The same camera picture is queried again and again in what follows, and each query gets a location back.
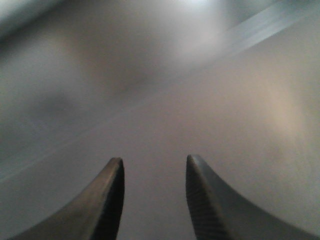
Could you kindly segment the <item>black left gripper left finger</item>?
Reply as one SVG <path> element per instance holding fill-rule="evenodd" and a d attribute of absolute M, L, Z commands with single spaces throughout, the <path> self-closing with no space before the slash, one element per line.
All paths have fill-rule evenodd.
<path fill-rule="evenodd" d="M 112 158 L 71 202 L 15 240 L 115 240 L 125 195 L 123 160 Z"/>

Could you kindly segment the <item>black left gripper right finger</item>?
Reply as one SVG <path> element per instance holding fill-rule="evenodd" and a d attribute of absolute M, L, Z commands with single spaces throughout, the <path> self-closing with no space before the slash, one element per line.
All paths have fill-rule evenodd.
<path fill-rule="evenodd" d="M 198 240 L 317 240 L 229 186 L 199 155 L 188 155 L 186 200 Z"/>

